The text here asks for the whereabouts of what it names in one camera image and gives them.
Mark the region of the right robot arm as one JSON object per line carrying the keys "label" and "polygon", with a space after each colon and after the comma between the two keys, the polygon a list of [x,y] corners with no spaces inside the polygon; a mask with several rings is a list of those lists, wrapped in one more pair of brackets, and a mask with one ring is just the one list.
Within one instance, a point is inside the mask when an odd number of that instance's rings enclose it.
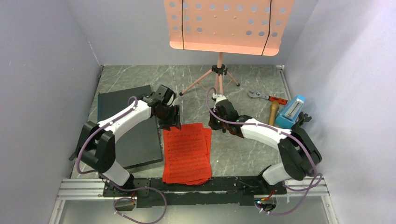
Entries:
{"label": "right robot arm", "polygon": [[307,132],[301,127],[282,129],[259,122],[248,115],[239,115],[233,104],[222,94],[215,94],[215,104],[209,109],[208,125],[240,138],[255,140],[276,149],[281,162],[265,168],[259,175],[257,187],[270,193],[277,183],[288,179],[302,180],[315,174],[322,156]]}

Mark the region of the gold microphone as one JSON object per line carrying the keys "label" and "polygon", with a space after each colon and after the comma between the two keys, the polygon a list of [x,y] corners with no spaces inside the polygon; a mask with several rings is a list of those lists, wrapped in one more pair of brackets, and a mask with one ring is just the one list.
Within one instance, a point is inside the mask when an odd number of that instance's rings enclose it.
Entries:
{"label": "gold microphone", "polygon": [[274,126],[275,125],[275,119],[276,119],[276,115],[277,112],[279,110],[279,103],[276,101],[273,101],[269,107],[269,120],[268,120],[268,124],[270,126]]}

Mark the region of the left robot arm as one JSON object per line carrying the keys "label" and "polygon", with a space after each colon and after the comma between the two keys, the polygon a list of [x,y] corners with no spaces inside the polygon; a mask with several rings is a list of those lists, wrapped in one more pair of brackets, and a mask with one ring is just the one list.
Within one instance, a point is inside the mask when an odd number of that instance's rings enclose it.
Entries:
{"label": "left robot arm", "polygon": [[150,94],[131,96],[127,107],[98,123],[86,122],[81,130],[74,152],[79,174],[96,172],[112,184],[122,196],[134,189],[134,176],[116,161],[116,142],[137,124],[157,117],[159,127],[181,129],[180,105],[175,105],[177,94],[160,85]]}

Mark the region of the pink tripod music stand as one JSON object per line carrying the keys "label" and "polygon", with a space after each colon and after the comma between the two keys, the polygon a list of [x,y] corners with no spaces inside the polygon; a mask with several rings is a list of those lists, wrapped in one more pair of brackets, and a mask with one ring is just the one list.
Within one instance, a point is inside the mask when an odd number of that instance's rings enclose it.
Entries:
{"label": "pink tripod music stand", "polygon": [[170,46],[217,52],[212,72],[222,93],[228,74],[223,55],[277,55],[293,5],[292,0],[166,0]]}

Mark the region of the black microphone desk stand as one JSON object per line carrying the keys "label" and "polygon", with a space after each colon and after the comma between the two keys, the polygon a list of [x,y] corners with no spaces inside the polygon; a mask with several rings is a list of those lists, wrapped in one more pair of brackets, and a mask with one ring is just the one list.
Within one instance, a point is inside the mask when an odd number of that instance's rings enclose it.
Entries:
{"label": "black microphone desk stand", "polygon": [[304,123],[310,122],[311,120],[312,117],[309,114],[301,111],[298,115],[298,119],[296,120],[295,124],[292,126],[291,129],[294,130],[296,128],[300,128]]}

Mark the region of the blue metronome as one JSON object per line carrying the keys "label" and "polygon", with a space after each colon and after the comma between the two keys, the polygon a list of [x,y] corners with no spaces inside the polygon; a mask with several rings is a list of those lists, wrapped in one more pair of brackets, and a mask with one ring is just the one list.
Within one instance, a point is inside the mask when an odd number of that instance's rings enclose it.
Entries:
{"label": "blue metronome", "polygon": [[296,123],[299,113],[305,103],[306,98],[302,95],[297,95],[278,112],[275,119],[275,124],[283,129],[291,129]]}

